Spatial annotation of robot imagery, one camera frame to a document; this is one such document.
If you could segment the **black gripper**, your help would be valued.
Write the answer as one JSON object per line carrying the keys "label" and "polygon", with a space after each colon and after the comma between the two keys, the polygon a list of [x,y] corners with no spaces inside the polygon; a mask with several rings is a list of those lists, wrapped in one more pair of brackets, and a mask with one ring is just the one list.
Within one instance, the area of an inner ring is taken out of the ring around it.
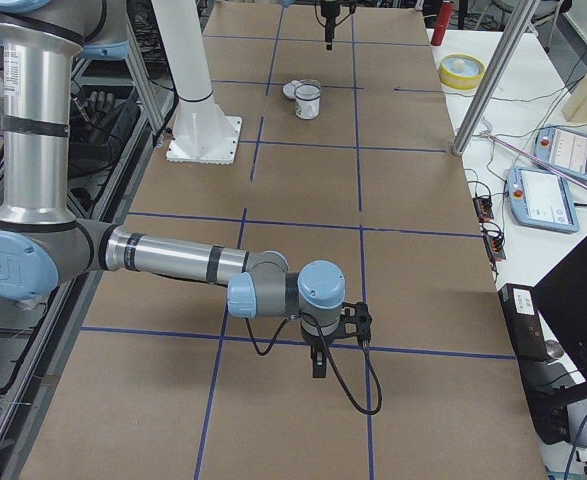
{"label": "black gripper", "polygon": [[326,359],[324,342],[318,335],[310,333],[304,327],[301,328],[301,334],[302,338],[311,349],[312,377],[324,378]]}
{"label": "black gripper", "polygon": [[331,51],[333,49],[334,27],[336,26],[337,18],[339,17],[339,1],[321,0],[320,15],[323,19],[326,50]]}

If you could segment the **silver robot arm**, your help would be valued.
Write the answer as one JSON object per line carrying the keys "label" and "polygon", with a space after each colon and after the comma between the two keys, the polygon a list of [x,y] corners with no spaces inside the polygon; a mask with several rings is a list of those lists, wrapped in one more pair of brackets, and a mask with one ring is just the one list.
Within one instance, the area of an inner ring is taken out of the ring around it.
{"label": "silver robot arm", "polygon": [[133,233],[77,218],[67,205],[72,63],[128,51],[122,1],[0,1],[4,194],[0,296],[27,301],[89,271],[149,272],[223,286],[232,316],[297,319],[313,374],[345,336],[345,279],[331,262],[292,272],[277,252],[246,252]]}

